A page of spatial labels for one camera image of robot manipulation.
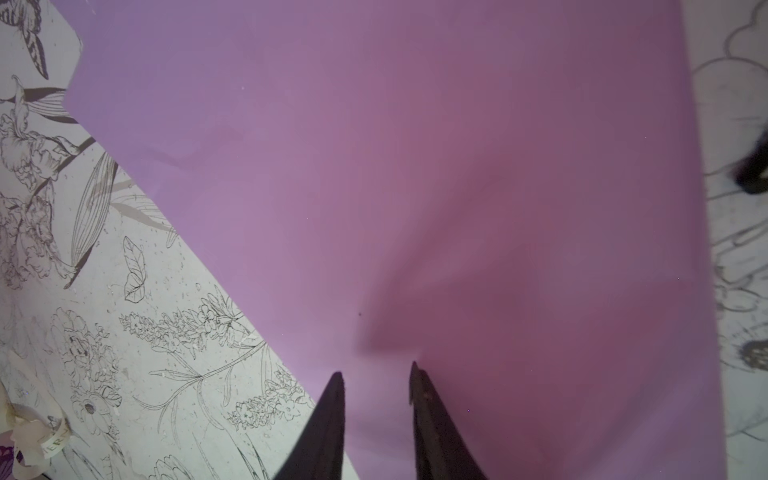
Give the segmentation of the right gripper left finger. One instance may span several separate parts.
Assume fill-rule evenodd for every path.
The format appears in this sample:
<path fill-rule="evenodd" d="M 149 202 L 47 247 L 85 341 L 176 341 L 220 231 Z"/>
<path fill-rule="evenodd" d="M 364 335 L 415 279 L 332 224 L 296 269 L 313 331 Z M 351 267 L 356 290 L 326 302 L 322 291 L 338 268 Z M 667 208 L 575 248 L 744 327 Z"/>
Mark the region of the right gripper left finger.
<path fill-rule="evenodd" d="M 322 395 L 275 480 L 341 480 L 344 459 L 345 385 L 341 372 Z"/>

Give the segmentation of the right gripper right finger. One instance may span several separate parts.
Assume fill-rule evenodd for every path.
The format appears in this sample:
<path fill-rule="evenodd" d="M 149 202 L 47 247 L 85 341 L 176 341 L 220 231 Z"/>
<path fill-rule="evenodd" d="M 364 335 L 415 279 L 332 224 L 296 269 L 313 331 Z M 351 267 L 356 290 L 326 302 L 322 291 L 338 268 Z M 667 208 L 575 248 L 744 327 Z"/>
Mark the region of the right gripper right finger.
<path fill-rule="evenodd" d="M 412 363 L 409 401 L 418 480 L 487 480 L 428 373 Z"/>

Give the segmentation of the purple pink wrapping paper sheet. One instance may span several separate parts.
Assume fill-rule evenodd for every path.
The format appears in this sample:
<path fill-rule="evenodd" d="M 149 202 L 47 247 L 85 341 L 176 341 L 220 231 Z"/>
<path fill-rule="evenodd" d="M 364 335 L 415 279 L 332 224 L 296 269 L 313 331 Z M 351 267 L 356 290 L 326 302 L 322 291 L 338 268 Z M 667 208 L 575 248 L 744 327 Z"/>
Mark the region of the purple pink wrapping paper sheet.
<path fill-rule="evenodd" d="M 723 479 L 677 1 L 60 1 L 64 104 L 411 479 L 428 371 L 492 479 Z"/>

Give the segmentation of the cream ribbon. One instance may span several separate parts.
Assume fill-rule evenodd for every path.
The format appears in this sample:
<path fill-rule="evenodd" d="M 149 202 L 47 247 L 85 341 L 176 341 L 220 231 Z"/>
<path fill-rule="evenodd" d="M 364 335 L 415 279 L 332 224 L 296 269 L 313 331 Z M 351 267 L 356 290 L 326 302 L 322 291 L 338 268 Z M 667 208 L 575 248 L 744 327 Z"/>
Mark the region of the cream ribbon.
<path fill-rule="evenodd" d="M 1 480 L 50 479 L 52 459 L 70 441 L 70 422 L 62 412 L 45 420 L 34 409 L 13 403 L 1 385 Z"/>

